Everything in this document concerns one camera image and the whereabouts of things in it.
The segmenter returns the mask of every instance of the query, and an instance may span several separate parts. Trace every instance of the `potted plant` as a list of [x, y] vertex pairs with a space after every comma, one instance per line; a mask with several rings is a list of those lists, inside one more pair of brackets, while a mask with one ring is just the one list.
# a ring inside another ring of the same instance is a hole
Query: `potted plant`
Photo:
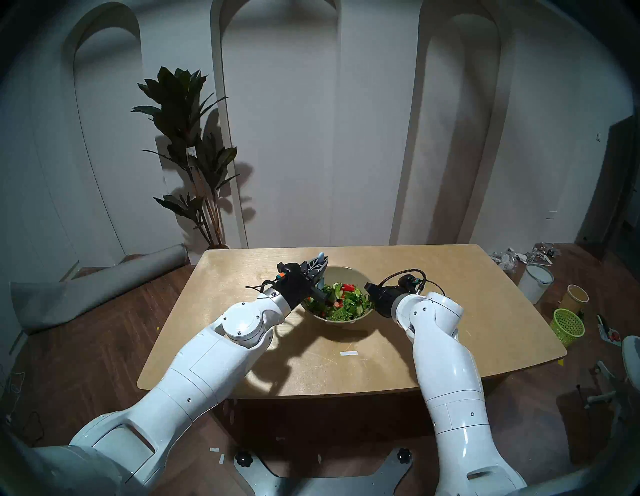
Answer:
[[[150, 116], [149, 120], [171, 141], [167, 146], [168, 156], [153, 150], [144, 151], [177, 164], [187, 173], [193, 187], [193, 197], [190, 193], [186, 198], [182, 195], [164, 195], [162, 199], [154, 198], [156, 202], [176, 215], [193, 221], [210, 249], [228, 248], [223, 244], [218, 195], [222, 186], [238, 176], [227, 177], [227, 166], [236, 158], [237, 149], [218, 149], [212, 134], [200, 136], [200, 118], [226, 98], [222, 97], [205, 107], [213, 95], [211, 93], [199, 103], [200, 91], [206, 80], [207, 76], [203, 76], [199, 70], [190, 73], [176, 69], [171, 73], [166, 67], [161, 67], [157, 81], [145, 79], [146, 84], [138, 84], [145, 95], [160, 107], [142, 105], [131, 111]], [[212, 202], [209, 201], [205, 184], [211, 190]]]

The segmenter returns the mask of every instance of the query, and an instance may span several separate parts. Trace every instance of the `rolled carpet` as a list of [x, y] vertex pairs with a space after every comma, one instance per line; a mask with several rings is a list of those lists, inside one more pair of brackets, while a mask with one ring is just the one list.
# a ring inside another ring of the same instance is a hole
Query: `rolled carpet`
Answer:
[[46, 284], [11, 283], [15, 315], [27, 334], [69, 322], [189, 259], [182, 244], [150, 253], [87, 276]]

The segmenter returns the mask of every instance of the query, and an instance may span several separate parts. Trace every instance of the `green basket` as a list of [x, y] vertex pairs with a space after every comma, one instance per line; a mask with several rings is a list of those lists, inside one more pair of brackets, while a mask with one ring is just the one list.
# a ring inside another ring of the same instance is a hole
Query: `green basket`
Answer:
[[551, 321], [551, 329], [565, 348], [584, 335], [584, 324], [573, 312], [565, 308], [559, 308], [554, 312], [554, 319]]

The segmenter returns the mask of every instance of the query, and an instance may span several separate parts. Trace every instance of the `wooden table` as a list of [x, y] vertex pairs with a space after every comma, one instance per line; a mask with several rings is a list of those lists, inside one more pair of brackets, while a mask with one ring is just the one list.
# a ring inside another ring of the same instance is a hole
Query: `wooden table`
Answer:
[[[138, 387], [153, 388], [180, 348], [229, 306], [253, 301], [256, 293], [246, 285], [272, 279], [278, 262], [302, 262], [320, 251], [329, 256], [329, 265], [357, 269], [374, 282], [402, 269], [424, 270], [465, 309], [458, 326], [460, 342], [473, 353], [482, 377], [566, 354], [544, 318], [474, 244], [209, 250], [165, 322]], [[423, 294], [434, 289], [427, 284]], [[358, 354], [342, 356], [341, 351]], [[276, 326], [269, 349], [232, 397], [359, 394], [417, 387], [412, 346], [391, 319], [372, 312], [357, 324], [336, 327], [305, 315], [298, 307]]]

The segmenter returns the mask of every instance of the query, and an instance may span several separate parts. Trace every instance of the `yellow cup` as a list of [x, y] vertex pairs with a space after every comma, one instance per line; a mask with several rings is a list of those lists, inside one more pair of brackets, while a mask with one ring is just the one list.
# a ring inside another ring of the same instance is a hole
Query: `yellow cup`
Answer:
[[565, 308], [574, 314], [578, 314], [589, 303], [589, 295], [580, 286], [570, 284], [566, 287], [566, 292], [558, 308]]

